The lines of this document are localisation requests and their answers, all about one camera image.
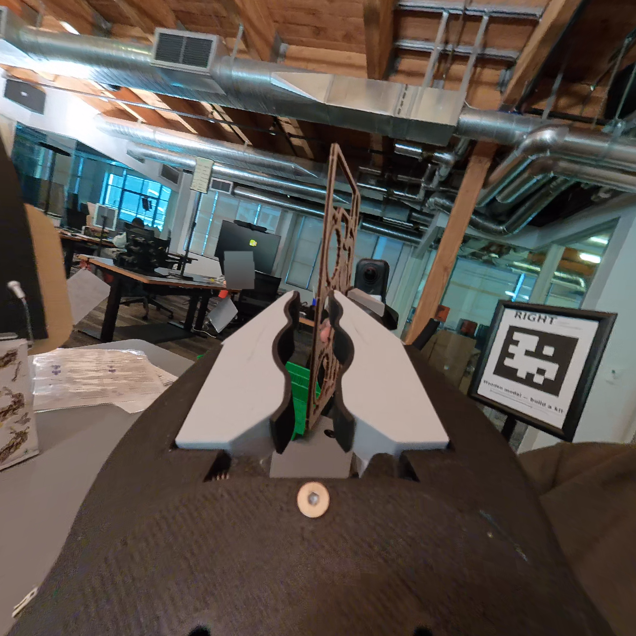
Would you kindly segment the grey desk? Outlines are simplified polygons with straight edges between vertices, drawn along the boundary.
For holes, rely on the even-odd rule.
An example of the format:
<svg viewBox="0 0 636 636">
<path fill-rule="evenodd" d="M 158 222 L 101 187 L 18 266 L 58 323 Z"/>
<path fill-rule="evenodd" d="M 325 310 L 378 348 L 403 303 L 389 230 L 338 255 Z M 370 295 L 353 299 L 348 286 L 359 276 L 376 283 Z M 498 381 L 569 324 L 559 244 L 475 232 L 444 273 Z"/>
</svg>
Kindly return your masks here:
<svg viewBox="0 0 636 636">
<path fill-rule="evenodd" d="M 36 414 L 39 454 L 1 472 L 1 634 L 41 585 L 109 454 L 139 417 L 114 404 Z"/>
</svg>

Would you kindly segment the black ceiling speaker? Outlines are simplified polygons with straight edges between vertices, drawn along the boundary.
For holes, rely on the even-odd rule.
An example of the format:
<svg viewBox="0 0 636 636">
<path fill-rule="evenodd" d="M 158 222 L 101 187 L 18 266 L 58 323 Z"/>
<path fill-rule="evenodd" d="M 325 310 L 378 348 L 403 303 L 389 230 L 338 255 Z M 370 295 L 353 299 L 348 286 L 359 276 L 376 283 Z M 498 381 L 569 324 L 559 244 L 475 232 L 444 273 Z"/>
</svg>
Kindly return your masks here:
<svg viewBox="0 0 636 636">
<path fill-rule="evenodd" d="M 46 92 L 35 85 L 20 80 L 7 79 L 4 85 L 3 97 L 31 113 L 44 115 Z"/>
</svg>

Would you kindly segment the white flat panel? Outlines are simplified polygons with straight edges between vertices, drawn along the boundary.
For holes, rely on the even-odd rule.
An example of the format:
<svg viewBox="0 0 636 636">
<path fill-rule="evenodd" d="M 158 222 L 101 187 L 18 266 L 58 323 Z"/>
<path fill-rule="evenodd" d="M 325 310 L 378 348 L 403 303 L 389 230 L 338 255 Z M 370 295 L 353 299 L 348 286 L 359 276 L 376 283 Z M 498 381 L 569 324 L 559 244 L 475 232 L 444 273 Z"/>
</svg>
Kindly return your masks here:
<svg viewBox="0 0 636 636">
<path fill-rule="evenodd" d="M 213 337 L 219 336 L 236 319 L 238 309 L 231 296 L 219 298 L 206 314 L 203 331 Z"/>
</svg>

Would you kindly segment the dark board with tan edge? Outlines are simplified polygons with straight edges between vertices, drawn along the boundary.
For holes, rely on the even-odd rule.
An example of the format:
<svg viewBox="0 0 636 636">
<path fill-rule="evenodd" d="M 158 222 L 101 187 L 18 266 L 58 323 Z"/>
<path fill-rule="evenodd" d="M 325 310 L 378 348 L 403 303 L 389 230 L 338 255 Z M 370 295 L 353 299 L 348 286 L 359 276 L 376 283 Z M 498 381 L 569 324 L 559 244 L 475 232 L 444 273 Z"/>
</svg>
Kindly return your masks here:
<svg viewBox="0 0 636 636">
<path fill-rule="evenodd" d="M 1 333 L 27 340 L 20 301 L 6 287 L 20 282 L 26 293 L 34 345 L 29 355 L 50 352 L 69 338 L 73 316 L 64 255 L 52 221 L 22 201 L 17 174 L 1 143 Z"/>
</svg>

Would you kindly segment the wooden top office desk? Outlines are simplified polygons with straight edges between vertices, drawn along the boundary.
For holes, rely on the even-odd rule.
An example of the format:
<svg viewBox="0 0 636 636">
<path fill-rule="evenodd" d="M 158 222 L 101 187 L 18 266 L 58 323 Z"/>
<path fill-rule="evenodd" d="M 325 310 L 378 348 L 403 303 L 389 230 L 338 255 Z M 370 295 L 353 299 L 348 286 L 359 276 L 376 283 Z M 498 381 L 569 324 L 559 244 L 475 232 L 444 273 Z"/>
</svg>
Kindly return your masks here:
<svg viewBox="0 0 636 636">
<path fill-rule="evenodd" d="M 100 330 L 79 330 L 80 333 L 103 344 L 110 343 L 115 339 L 144 340 L 151 344 L 162 344 L 200 335 L 212 295 L 221 291 L 227 291 L 230 294 L 240 292 L 238 289 L 229 288 L 219 282 L 212 282 L 210 278 L 200 275 L 182 279 L 172 274 L 163 277 L 139 274 L 115 266 L 112 259 L 87 255 L 79 255 L 78 258 L 86 264 L 93 265 L 113 276 Z M 125 282 L 140 283 L 144 290 L 149 291 L 151 295 L 185 296 L 189 298 L 185 320 L 183 322 L 169 321 L 165 323 L 145 322 L 141 326 L 118 328 L 116 321 L 120 302 L 123 298 Z"/>
</svg>

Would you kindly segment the stack of printed papers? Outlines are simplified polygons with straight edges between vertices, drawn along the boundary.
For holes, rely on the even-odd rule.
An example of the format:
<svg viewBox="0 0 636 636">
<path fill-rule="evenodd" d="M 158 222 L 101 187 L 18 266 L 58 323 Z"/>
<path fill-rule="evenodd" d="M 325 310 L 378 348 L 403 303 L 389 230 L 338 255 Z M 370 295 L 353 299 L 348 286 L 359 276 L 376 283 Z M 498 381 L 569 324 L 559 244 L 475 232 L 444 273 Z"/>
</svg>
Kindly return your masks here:
<svg viewBox="0 0 636 636">
<path fill-rule="evenodd" d="M 176 381 L 136 349 L 58 348 L 35 355 L 32 369 L 36 411 L 112 404 L 139 413 Z"/>
</svg>

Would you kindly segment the black office chair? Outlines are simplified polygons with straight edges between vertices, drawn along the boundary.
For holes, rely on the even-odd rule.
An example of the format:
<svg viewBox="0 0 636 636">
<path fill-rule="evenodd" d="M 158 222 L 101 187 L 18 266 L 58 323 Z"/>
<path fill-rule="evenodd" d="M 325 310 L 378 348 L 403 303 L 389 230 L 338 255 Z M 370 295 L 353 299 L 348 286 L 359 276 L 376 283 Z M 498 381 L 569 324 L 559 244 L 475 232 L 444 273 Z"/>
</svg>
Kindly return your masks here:
<svg viewBox="0 0 636 636">
<path fill-rule="evenodd" d="M 235 301 L 238 323 L 245 324 L 274 303 L 280 284 L 281 278 L 255 271 L 253 289 L 240 291 Z"/>
<path fill-rule="evenodd" d="M 159 277 L 166 279 L 166 273 L 157 271 L 157 268 L 166 268 L 169 263 L 167 256 L 167 243 L 159 239 L 150 230 L 145 230 L 133 223 L 126 226 L 123 234 L 123 244 L 119 245 L 116 240 L 114 244 L 118 247 L 113 263 L 119 268 L 136 274 Z M 169 314 L 169 318 L 174 318 L 174 313 L 168 307 L 156 301 L 155 297 L 147 292 L 141 283 L 123 283 L 122 298 L 120 305 L 131 306 L 142 304 L 144 315 L 142 319 L 149 318 L 149 307 L 154 306 L 157 310 L 163 310 Z"/>
</svg>

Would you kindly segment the green plastic piece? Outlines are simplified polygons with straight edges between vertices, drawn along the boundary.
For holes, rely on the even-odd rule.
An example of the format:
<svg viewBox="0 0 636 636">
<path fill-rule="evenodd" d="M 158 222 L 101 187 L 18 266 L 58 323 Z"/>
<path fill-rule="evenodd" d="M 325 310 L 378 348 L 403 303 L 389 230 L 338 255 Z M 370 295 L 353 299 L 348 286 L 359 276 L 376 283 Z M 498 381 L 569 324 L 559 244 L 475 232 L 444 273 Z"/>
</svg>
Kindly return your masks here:
<svg viewBox="0 0 636 636">
<path fill-rule="evenodd" d="M 298 364 L 287 362 L 286 370 L 290 374 L 292 401 L 294 406 L 295 424 L 291 441 L 302 438 L 307 430 L 307 409 L 310 403 L 310 369 Z"/>
</svg>

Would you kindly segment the wooden puzzle sheet round cutouts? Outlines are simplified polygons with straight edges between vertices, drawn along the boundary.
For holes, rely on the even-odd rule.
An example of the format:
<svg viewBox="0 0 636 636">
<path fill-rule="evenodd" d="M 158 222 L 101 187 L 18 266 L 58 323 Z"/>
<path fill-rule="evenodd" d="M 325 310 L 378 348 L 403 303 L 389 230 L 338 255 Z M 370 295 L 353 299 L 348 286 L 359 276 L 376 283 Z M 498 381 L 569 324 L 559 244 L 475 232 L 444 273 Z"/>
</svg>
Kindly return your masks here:
<svg viewBox="0 0 636 636">
<path fill-rule="evenodd" d="M 349 186 L 351 201 L 335 202 L 337 177 Z M 334 329 L 322 339 L 322 314 L 328 308 L 331 292 L 346 293 L 351 288 L 355 242 L 360 222 L 361 194 L 338 144 L 330 148 L 326 182 L 326 201 L 320 251 L 319 278 L 315 307 L 310 377 L 306 405 L 305 432 L 311 431 L 335 392 L 339 363 L 333 353 Z"/>
</svg>

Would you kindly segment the hanging white sign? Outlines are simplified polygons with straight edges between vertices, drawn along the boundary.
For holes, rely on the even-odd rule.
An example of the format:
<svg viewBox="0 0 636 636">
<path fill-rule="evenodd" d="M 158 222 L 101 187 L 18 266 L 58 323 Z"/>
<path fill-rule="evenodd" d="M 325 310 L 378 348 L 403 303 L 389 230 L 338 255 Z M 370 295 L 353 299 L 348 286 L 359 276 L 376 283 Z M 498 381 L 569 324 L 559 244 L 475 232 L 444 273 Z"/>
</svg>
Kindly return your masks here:
<svg viewBox="0 0 636 636">
<path fill-rule="evenodd" d="M 210 188 L 214 161 L 209 158 L 196 157 L 193 176 L 190 184 L 192 191 L 205 195 Z"/>
</svg>

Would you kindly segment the white vent grille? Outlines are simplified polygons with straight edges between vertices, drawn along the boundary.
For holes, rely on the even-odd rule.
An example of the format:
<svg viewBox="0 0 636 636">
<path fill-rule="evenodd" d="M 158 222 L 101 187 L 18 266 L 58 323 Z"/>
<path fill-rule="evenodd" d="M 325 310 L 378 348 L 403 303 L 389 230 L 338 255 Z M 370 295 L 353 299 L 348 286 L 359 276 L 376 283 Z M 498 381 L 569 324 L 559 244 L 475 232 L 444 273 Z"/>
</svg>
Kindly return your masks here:
<svg viewBox="0 0 636 636">
<path fill-rule="evenodd" d="M 210 73 L 216 60 L 227 55 L 222 39 L 213 34 L 156 28 L 151 65 L 194 73 Z"/>
</svg>

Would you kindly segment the wooden support post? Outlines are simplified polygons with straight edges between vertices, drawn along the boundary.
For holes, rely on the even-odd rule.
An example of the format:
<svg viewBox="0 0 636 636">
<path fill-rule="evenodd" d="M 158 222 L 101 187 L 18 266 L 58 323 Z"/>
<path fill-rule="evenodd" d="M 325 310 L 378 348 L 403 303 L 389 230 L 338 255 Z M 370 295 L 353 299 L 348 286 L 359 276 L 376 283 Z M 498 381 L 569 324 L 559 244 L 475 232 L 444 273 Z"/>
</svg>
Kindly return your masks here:
<svg viewBox="0 0 636 636">
<path fill-rule="evenodd" d="M 413 315 L 411 327 L 404 339 L 408 345 L 414 343 L 429 320 L 437 313 L 497 146 L 495 142 L 482 140 L 474 148 Z"/>
</svg>

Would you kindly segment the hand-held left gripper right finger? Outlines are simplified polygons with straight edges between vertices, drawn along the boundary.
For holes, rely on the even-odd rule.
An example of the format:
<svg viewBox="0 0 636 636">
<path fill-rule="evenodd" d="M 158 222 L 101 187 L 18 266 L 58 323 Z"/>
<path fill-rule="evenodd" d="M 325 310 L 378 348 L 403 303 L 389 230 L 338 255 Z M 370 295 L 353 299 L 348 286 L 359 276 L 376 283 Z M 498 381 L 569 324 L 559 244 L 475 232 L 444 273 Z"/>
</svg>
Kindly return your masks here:
<svg viewBox="0 0 636 636">
<path fill-rule="evenodd" d="M 449 436 L 402 342 L 340 291 L 329 297 L 335 439 L 364 473 L 373 457 L 441 450 Z"/>
</svg>

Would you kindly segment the framed black and white tag sign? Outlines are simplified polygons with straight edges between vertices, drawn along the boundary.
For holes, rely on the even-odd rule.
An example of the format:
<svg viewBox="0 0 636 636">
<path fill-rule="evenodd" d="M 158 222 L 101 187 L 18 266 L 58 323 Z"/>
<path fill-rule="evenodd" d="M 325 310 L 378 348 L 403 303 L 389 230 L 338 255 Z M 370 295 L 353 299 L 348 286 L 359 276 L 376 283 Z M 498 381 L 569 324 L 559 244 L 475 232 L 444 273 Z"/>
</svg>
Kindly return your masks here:
<svg viewBox="0 0 636 636">
<path fill-rule="evenodd" d="M 572 442 L 617 319 L 500 300 L 467 395 L 512 420 Z"/>
</svg>

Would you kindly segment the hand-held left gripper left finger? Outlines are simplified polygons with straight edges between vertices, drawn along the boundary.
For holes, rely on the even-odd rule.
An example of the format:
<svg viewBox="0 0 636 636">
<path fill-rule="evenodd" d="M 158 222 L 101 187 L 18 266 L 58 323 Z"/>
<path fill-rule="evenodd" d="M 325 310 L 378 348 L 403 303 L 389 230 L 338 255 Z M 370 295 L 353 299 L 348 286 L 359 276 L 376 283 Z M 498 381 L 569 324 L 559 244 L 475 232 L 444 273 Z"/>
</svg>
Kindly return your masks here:
<svg viewBox="0 0 636 636">
<path fill-rule="evenodd" d="M 300 297 L 286 292 L 227 338 L 176 436 L 182 450 L 282 454 L 295 427 L 292 382 Z"/>
</svg>

